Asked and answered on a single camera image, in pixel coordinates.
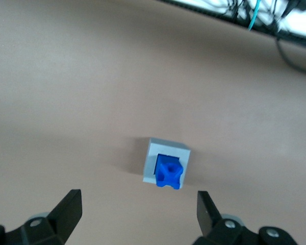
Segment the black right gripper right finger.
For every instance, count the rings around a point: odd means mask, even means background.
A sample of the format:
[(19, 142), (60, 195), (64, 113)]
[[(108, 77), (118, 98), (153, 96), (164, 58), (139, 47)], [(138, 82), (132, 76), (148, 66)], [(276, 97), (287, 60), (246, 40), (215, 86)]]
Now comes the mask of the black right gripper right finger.
[(207, 191), (197, 192), (196, 216), (202, 236), (194, 244), (297, 244), (285, 230), (264, 226), (254, 233), (234, 218), (222, 217)]

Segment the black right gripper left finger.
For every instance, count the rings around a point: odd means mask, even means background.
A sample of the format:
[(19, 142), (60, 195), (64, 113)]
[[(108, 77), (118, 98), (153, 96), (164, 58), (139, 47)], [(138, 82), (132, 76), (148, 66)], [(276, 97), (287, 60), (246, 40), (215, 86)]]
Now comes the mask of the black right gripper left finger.
[(82, 217), (82, 192), (72, 189), (45, 217), (34, 217), (6, 232), (0, 225), (0, 244), (66, 244)]

